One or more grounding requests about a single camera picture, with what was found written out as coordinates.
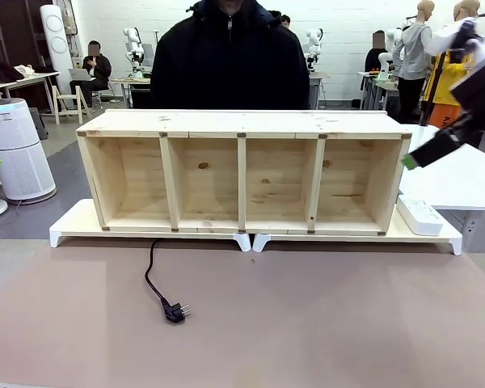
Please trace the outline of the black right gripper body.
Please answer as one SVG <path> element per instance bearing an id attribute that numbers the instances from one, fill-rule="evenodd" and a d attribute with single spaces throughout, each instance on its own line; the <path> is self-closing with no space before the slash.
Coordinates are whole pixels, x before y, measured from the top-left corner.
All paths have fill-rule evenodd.
<path id="1" fill-rule="evenodd" d="M 476 33 L 474 23 L 463 23 L 453 42 L 455 47 L 474 54 L 474 68 L 451 87 L 450 93 L 474 121 L 485 121 L 485 39 Z"/>

